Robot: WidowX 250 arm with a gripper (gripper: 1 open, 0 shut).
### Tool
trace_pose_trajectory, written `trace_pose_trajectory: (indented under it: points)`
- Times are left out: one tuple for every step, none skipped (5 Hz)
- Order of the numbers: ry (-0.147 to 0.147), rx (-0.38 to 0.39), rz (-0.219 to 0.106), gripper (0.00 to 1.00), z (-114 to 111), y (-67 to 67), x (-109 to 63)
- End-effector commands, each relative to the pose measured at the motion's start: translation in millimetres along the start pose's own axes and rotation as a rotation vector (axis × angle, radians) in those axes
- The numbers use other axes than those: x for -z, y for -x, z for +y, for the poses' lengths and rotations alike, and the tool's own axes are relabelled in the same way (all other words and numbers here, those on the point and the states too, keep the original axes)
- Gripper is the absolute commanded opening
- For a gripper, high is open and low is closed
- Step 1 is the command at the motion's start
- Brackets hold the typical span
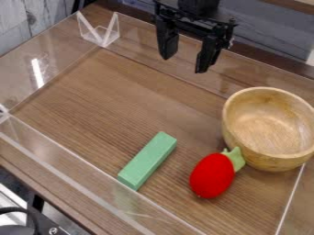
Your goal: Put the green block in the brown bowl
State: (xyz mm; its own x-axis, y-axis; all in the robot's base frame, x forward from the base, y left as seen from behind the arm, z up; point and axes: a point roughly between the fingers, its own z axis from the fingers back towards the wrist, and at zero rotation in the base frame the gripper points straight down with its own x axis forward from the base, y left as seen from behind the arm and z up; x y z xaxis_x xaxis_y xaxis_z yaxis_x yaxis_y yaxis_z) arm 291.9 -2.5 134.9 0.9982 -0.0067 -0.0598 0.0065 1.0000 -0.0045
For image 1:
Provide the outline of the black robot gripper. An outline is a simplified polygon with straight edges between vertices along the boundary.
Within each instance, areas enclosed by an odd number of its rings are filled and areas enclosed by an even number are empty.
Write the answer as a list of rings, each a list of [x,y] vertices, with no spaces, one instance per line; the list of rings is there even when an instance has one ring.
[[[219,0],[154,0],[158,51],[164,60],[178,52],[179,30],[204,37],[195,73],[216,63],[222,48],[232,44],[236,21],[219,9]]]

